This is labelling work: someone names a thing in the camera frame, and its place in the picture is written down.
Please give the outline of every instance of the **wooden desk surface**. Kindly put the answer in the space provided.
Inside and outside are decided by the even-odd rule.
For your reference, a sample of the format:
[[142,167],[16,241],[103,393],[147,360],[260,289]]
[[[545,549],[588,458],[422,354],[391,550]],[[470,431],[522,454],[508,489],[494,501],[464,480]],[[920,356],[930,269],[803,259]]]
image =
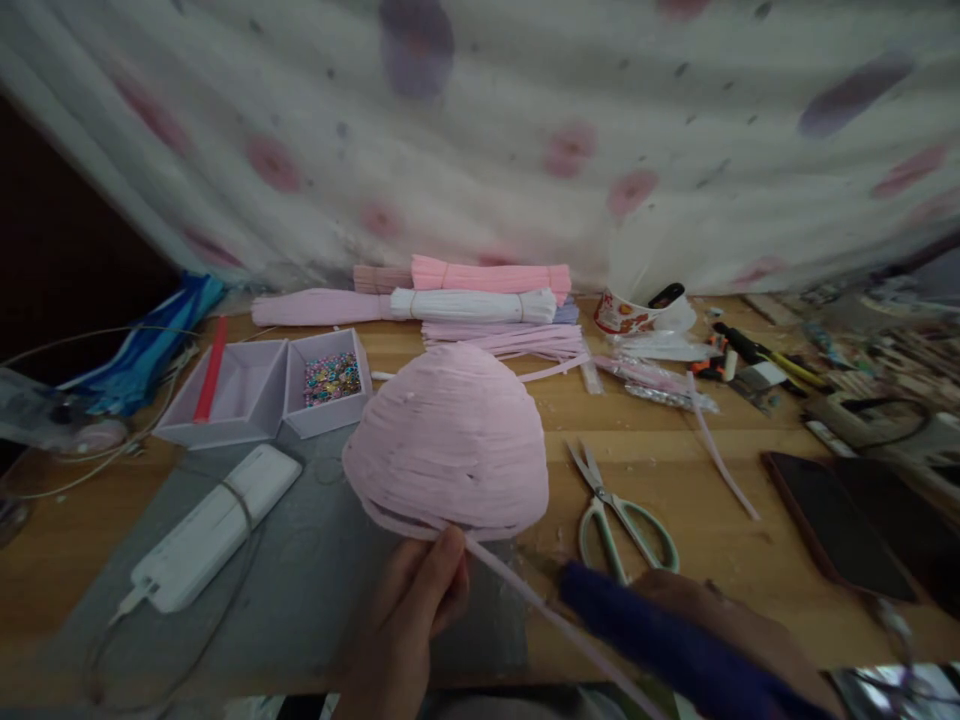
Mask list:
[[[583,301],[591,345],[599,350],[600,332],[589,321],[592,301]],[[774,328],[740,300],[711,299],[697,304],[726,309],[723,318],[751,337],[791,351],[801,340]],[[423,352],[418,323],[368,323],[356,326],[370,365],[395,372]],[[248,316],[230,322],[230,341],[257,332]],[[260,339],[304,337],[316,328],[280,328]],[[695,332],[705,336],[702,325]],[[207,341],[212,324],[207,328]],[[537,359],[508,364],[517,372],[546,366]],[[708,415],[730,472],[762,519],[751,521],[713,467],[695,432],[696,419],[680,410],[627,395],[612,378],[606,394],[588,396],[579,371],[530,383],[546,431],[550,470],[547,514],[525,532],[520,543],[552,555],[575,557],[577,527],[588,501],[587,489],[563,445],[582,438],[590,445],[604,482],[621,497],[648,508],[673,535],[681,570],[697,580],[712,579],[723,591],[786,625],[821,667],[876,665],[894,660],[883,632],[849,592],[827,582],[804,549],[799,533],[767,480],[758,454],[778,450],[806,457],[825,455],[800,425],[792,398],[767,419],[725,387],[702,383],[720,404]],[[138,416],[148,422],[152,410]],[[0,550],[0,705],[51,704],[80,696],[77,678],[40,671],[34,659],[100,572],[116,545],[136,523],[166,479],[182,450],[156,438],[136,458],[113,463],[95,479],[65,493],[59,501],[37,502],[23,532]],[[53,462],[30,453],[13,470],[10,487],[20,492],[53,489],[77,478],[83,465]],[[639,555],[627,552],[623,534],[618,546],[627,572],[644,570]],[[527,579],[544,590],[543,578],[530,568]],[[929,601],[907,607],[918,659],[943,662],[960,657],[960,623]],[[568,643],[539,615],[528,614],[529,668],[520,678],[498,682],[551,682],[600,679]],[[247,695],[308,692],[324,687],[322,678],[207,678],[198,676],[186,694]]]

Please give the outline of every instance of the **pink woven dome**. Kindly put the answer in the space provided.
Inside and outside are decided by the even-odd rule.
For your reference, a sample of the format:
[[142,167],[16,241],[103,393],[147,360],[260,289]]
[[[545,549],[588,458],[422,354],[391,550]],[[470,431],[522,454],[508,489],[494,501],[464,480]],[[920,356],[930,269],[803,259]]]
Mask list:
[[425,539],[447,523],[476,540],[513,537],[549,497],[533,398],[493,355],[463,343],[430,350],[384,384],[343,469],[375,522]]

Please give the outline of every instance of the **divided box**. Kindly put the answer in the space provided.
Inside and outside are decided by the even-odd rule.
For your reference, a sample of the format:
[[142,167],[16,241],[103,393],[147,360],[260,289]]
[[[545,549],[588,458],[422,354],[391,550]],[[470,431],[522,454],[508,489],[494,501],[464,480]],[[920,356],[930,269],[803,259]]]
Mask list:
[[272,440],[283,415],[287,340],[230,343],[213,396],[210,422],[193,414],[210,364],[210,350],[160,418],[153,434],[191,450]]
[[[360,392],[307,407],[303,397],[306,387],[307,363],[329,355],[353,353],[360,371]],[[373,396],[370,366],[367,354],[355,330],[339,330],[326,335],[294,340],[287,350],[287,387],[284,398],[283,421],[301,438],[336,430],[344,425],[360,422],[363,407]]]

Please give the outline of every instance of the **cutting mat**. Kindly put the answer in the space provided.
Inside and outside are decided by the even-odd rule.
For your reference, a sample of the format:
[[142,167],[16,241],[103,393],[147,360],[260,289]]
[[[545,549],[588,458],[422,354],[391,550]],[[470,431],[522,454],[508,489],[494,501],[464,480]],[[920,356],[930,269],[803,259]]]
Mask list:
[[[231,615],[194,680],[269,679],[303,686],[331,667],[354,609],[379,577],[398,538],[364,513],[340,464],[353,426],[300,440],[286,427],[274,443],[303,466],[300,478],[257,530],[259,550]],[[256,443],[187,453],[140,521],[45,648],[48,669],[79,674],[91,643],[130,589],[131,568]],[[508,562],[513,544],[491,543]],[[241,549],[187,609],[161,615],[144,604],[119,627],[103,664],[110,698],[148,696],[199,649],[240,570]],[[524,606],[479,565],[467,615],[438,638],[439,675],[516,673],[526,664]]]

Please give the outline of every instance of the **white fabric backdrop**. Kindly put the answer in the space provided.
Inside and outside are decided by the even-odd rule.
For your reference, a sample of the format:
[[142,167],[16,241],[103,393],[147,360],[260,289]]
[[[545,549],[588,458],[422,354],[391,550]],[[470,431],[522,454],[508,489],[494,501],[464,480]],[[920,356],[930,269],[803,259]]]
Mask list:
[[20,0],[0,68],[173,260],[274,289],[412,252],[780,289],[960,211],[950,0]]

